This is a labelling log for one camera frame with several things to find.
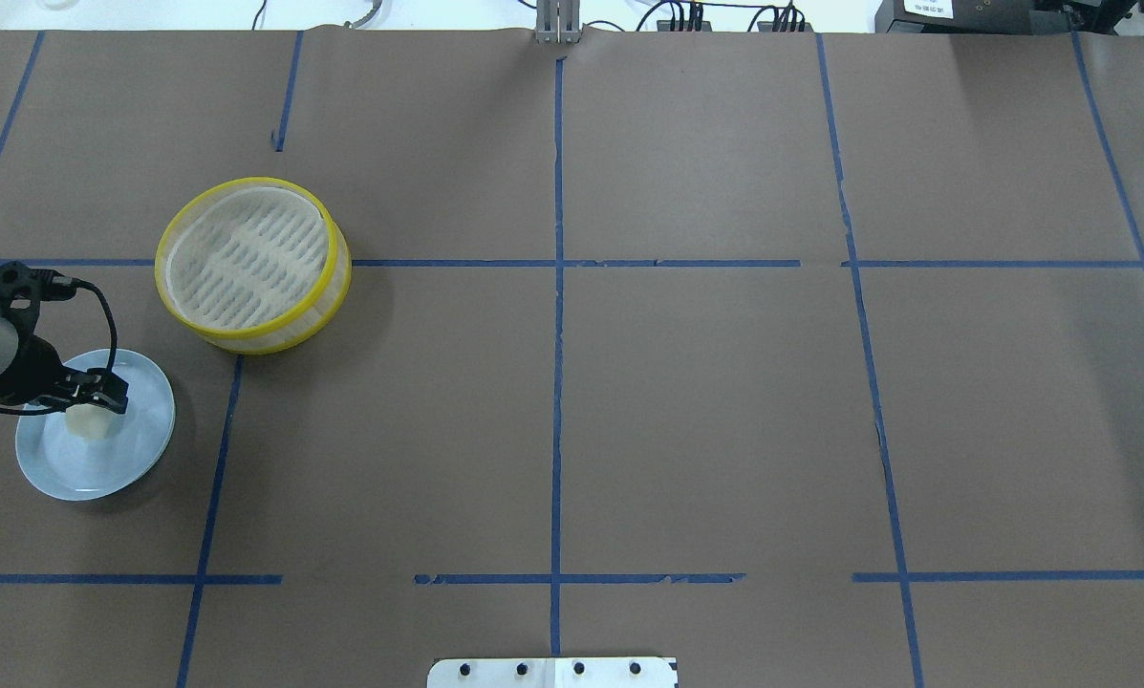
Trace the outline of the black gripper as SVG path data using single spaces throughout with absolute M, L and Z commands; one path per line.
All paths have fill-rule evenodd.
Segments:
M 110 369 L 65 367 L 55 347 L 35 334 L 0 332 L 0 410 L 15 405 L 66 413 L 95 408 L 121 417 L 129 383 Z

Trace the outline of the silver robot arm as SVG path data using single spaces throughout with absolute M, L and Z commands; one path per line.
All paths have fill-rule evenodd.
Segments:
M 116 374 L 118 329 L 108 299 L 94 293 L 108 321 L 108 361 L 95 369 L 63 364 L 56 347 L 31 330 L 18 330 L 0 314 L 0 416 L 47 417 L 88 405 L 122 417 L 129 410 L 129 383 Z

